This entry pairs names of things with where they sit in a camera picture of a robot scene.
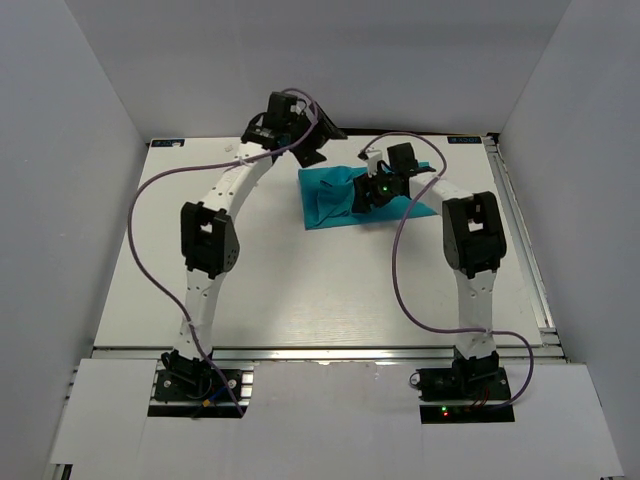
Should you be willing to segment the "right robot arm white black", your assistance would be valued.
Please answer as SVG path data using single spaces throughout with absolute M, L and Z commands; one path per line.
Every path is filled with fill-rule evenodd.
M 507 242 L 496 196 L 470 192 L 444 178 L 433 167 L 421 167 L 408 142 L 386 152 L 358 154 L 366 172 L 353 180 L 352 211 L 369 214 L 394 199 L 421 203 L 440 216 L 445 260 L 454 272 L 458 292 L 458 327 L 454 356 L 465 366 L 498 364 L 493 334 L 493 287 L 506 255 Z

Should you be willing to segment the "teal t-shirt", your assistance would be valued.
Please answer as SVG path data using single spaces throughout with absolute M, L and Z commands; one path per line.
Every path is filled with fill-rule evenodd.
M 369 213 L 352 212 L 355 198 L 353 180 L 367 175 L 366 167 L 335 166 L 298 171 L 303 220 L 306 230 L 365 225 L 399 220 L 410 200 L 396 197 Z

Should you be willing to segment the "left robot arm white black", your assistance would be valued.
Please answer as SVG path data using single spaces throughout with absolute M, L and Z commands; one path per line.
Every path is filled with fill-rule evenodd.
M 186 314 L 174 352 L 183 358 L 212 355 L 219 293 L 240 254 L 235 220 L 258 181 L 287 150 L 305 168 L 326 160 L 319 150 L 328 141 L 347 138 L 322 108 L 299 94 L 296 89 L 273 92 L 267 109 L 249 121 L 241 136 L 235 164 L 199 202 L 187 202 L 181 209 Z

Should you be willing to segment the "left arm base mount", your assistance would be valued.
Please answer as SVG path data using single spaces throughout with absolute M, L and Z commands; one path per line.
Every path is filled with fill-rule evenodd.
M 147 416 L 177 419 L 240 419 L 248 408 L 250 371 L 222 369 L 229 388 L 207 363 L 192 368 L 162 366 L 154 377 Z

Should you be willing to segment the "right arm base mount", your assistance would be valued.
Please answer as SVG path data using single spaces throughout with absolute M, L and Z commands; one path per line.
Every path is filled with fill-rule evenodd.
M 421 368 L 408 379 L 418 392 L 422 425 L 463 425 L 514 423 L 512 405 L 499 407 L 511 399 L 506 371 L 479 380 L 464 380 L 462 372 L 447 368 Z

